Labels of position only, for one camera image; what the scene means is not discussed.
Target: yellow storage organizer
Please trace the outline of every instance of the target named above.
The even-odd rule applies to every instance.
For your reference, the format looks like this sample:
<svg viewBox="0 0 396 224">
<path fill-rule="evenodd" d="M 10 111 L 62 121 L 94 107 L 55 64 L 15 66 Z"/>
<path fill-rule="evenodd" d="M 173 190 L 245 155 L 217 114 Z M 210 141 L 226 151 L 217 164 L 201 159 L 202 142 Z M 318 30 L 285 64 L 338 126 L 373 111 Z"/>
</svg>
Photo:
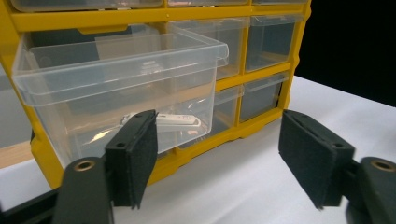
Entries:
<svg viewBox="0 0 396 224">
<path fill-rule="evenodd" d="M 225 129 L 219 128 L 216 134 L 208 134 L 181 147 L 173 148 L 159 157 L 149 183 L 154 183 L 174 173 L 180 166 L 192 158 L 219 146 L 227 141 L 245 138 L 257 132 L 267 123 L 278 119 L 290 100 L 290 86 L 294 70 L 299 62 L 298 52 L 301 46 L 306 20 L 310 15 L 310 0 L 306 3 L 298 0 L 285 1 L 215 1 L 213 6 L 188 7 L 186 2 L 172 1 L 172 7 L 162 3 L 139 9 L 119 10 L 81 10 L 62 12 L 20 12 L 10 0 L 0 1 L 0 62 L 12 83 L 12 65 L 18 45 L 25 33 L 63 29 L 79 29 L 83 34 L 95 34 L 125 30 L 129 24 L 147 23 L 157 26 L 162 33 L 169 24 L 176 27 L 188 20 L 212 20 L 244 18 L 249 26 L 241 28 L 240 50 L 237 59 L 238 74 L 229 74 L 216 82 L 216 95 L 219 98 L 214 110 L 214 124 L 226 123 Z M 262 45 L 262 41 L 271 45 Z M 270 98 L 261 105 L 261 92 L 270 93 Z M 54 152 L 34 109 L 21 101 L 31 121 L 35 138 L 32 141 L 32 153 L 44 176 L 52 188 L 61 185 L 64 168 Z"/>
</svg>

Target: small metal part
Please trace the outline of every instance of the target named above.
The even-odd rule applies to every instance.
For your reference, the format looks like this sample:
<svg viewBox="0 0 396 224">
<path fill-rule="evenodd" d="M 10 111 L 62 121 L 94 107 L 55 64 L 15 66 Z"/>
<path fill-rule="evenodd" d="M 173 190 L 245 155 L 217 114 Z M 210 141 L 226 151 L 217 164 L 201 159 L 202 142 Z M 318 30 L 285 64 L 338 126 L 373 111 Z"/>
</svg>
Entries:
<svg viewBox="0 0 396 224">
<path fill-rule="evenodd" d="M 94 165 L 95 165 L 94 161 L 81 161 L 75 165 L 74 169 L 75 171 L 82 172 L 82 171 L 90 170 Z"/>
<path fill-rule="evenodd" d="M 376 160 L 376 161 L 371 161 L 371 164 L 379 170 L 382 171 L 386 171 L 386 172 L 396 172 L 396 167 L 394 165 L 392 165 L 390 162 L 388 161 L 380 161 L 380 160 Z"/>
</svg>

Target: storage bin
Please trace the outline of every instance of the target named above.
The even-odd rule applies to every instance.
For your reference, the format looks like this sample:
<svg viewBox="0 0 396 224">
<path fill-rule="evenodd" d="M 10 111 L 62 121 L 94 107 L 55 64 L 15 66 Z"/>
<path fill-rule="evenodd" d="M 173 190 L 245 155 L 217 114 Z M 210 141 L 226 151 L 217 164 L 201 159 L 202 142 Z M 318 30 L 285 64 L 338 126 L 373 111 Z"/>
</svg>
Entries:
<svg viewBox="0 0 396 224">
<path fill-rule="evenodd" d="M 184 149 L 186 147 L 190 147 L 198 142 L 204 141 L 208 137 L 232 128 L 235 125 L 237 99 L 243 94 L 243 86 L 231 87 L 229 89 L 216 92 L 213 107 L 212 130 L 204 136 L 179 146 L 179 148 Z"/>
<path fill-rule="evenodd" d="M 276 107 L 282 82 L 288 77 L 287 73 L 279 73 L 244 84 L 239 121 L 253 119 Z"/>
<path fill-rule="evenodd" d="M 302 19 L 300 14 L 251 17 L 246 71 L 287 62 L 294 25 Z"/>
<path fill-rule="evenodd" d="M 159 153 L 210 131 L 217 63 L 228 55 L 219 41 L 166 34 L 98 36 L 44 47 L 31 43 L 25 35 L 12 79 L 63 166 L 102 156 L 131 114 L 148 109 L 194 118 L 192 125 L 158 127 Z M 196 76 L 207 82 L 169 85 Z"/>
<path fill-rule="evenodd" d="M 248 18 L 226 18 L 202 21 L 172 21 L 172 26 L 216 39 L 228 45 L 230 51 L 228 65 L 218 68 L 216 79 L 223 79 L 239 74 L 242 51 L 243 29 L 249 25 Z"/>
<path fill-rule="evenodd" d="M 307 0 L 253 0 L 253 5 L 305 4 Z"/>
<path fill-rule="evenodd" d="M 72 11 L 106 8 L 159 7 L 163 0 L 11 0 L 22 12 Z"/>
<path fill-rule="evenodd" d="M 208 7 L 244 5 L 247 0 L 168 0 L 169 7 Z"/>
</svg>

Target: white tabletop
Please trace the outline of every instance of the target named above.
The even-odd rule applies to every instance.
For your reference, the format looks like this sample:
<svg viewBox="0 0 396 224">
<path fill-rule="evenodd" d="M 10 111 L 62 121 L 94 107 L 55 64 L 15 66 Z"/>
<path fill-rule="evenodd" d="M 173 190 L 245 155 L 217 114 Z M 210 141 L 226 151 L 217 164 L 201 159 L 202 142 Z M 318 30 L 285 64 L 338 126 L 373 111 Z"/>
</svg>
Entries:
<svg viewBox="0 0 396 224">
<path fill-rule="evenodd" d="M 396 108 L 295 77 L 291 110 L 346 139 L 355 160 L 396 161 Z M 344 224 L 345 206 L 318 211 L 277 150 L 280 119 L 247 139 L 223 144 L 146 189 L 140 210 L 115 208 L 119 223 Z M 50 188 L 35 161 L 0 170 L 3 209 Z"/>
</svg>

